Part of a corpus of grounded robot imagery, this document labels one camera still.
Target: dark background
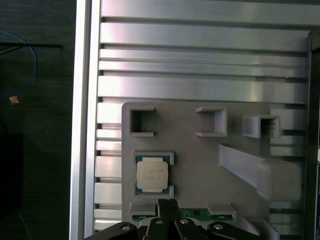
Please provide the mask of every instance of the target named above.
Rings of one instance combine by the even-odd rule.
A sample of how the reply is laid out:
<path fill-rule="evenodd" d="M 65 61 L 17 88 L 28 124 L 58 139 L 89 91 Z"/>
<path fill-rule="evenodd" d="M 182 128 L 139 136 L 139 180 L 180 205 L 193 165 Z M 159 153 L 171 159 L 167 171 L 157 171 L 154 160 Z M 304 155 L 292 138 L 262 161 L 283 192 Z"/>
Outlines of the dark background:
<path fill-rule="evenodd" d="M 0 98 L 0 196 L 6 200 L 7 189 L 13 197 L 0 204 L 2 215 L 19 205 L 13 192 L 22 189 L 20 211 L 0 219 L 1 240 L 30 239 L 20 215 L 32 240 L 68 239 L 75 23 L 76 0 L 0 0 L 0 31 L 63 45 L 35 48 L 36 78 L 16 94 L 18 104 Z M 17 42 L 0 33 L 4 41 Z M 1 55 L 0 94 L 25 82 L 33 67 L 28 48 Z"/>

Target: square slot holder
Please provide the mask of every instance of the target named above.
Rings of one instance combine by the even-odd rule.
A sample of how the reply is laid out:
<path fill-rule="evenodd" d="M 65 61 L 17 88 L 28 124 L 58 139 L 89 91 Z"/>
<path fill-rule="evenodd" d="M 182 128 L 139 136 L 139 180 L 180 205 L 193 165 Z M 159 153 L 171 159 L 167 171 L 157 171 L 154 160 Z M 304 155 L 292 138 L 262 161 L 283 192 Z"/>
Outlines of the square slot holder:
<path fill-rule="evenodd" d="M 144 131 L 144 117 L 155 112 L 154 107 L 140 107 L 130 109 L 130 136 L 132 137 L 153 137 L 152 131 Z"/>
<path fill-rule="evenodd" d="M 277 115 L 246 115 L 242 121 L 242 135 L 260 139 L 280 138 L 280 117 Z"/>
<path fill-rule="evenodd" d="M 195 109 L 199 114 L 213 114 L 213 128 L 208 131 L 196 131 L 198 137 L 216 138 L 228 135 L 228 114 L 224 107 L 201 106 Z"/>

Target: dark wooden surface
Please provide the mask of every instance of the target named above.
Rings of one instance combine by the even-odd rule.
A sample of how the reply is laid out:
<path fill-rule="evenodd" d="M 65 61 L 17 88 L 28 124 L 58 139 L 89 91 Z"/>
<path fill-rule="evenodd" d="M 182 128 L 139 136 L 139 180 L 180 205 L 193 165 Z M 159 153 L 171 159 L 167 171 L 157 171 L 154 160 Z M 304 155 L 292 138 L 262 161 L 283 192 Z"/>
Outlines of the dark wooden surface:
<path fill-rule="evenodd" d="M 0 98 L 0 120 L 10 134 L 23 136 L 20 214 L 32 240 L 68 239 L 75 21 L 75 0 L 0 1 L 0 31 L 29 43 L 63 45 L 35 48 L 37 75 L 17 93 L 19 104 Z M 0 34 L 0 41 L 14 39 Z M 0 56 L 0 94 L 28 79 L 33 65 L 27 48 Z M 30 239 L 19 212 L 0 220 L 0 239 Z"/>

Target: blue cable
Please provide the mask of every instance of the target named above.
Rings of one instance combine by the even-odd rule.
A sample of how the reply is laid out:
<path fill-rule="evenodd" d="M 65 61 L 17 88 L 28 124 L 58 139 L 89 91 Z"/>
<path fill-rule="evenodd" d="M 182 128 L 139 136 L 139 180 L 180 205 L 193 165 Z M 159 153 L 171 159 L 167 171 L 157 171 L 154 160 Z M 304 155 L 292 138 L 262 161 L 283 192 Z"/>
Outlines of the blue cable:
<path fill-rule="evenodd" d="M 5 34 L 7 36 L 10 36 L 10 37 L 13 37 L 15 39 L 18 39 L 19 41 L 21 41 L 22 43 L 26 44 L 27 42 L 22 40 L 20 37 L 18 36 L 15 36 L 11 33 L 8 33 L 8 32 L 5 32 L 5 31 L 1 31 L 0 30 L 0 34 Z M 12 97 L 15 93 L 19 92 L 20 90 L 24 89 L 26 86 L 28 86 L 32 80 L 35 78 L 36 76 L 36 72 L 37 72 L 37 65 L 38 65 L 38 61 L 37 61 L 37 55 L 36 55 L 36 52 L 35 50 L 32 48 L 32 47 L 29 47 L 29 49 L 31 50 L 32 54 L 33 54 L 33 57 L 34 57 L 34 68 L 33 68 L 33 73 L 32 73 L 32 76 L 27 80 L 25 81 L 25 83 L 21 84 L 20 86 L 18 86 L 17 88 L 15 89 L 12 89 L 10 91 L 7 91 L 5 93 L 1 93 L 0 94 L 0 98 L 6 98 L 6 97 Z"/>

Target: green circuit board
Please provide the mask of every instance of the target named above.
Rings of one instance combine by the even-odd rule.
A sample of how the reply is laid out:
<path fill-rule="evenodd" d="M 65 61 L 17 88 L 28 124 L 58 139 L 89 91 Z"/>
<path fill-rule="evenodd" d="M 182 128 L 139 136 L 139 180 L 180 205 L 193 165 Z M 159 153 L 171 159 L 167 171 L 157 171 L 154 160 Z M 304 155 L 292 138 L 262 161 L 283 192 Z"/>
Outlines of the green circuit board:
<path fill-rule="evenodd" d="M 233 221 L 232 215 L 210 215 L 206 208 L 180 208 L 182 218 L 193 218 L 199 221 Z M 133 215 L 132 220 L 141 221 L 146 218 L 154 218 L 156 215 Z"/>

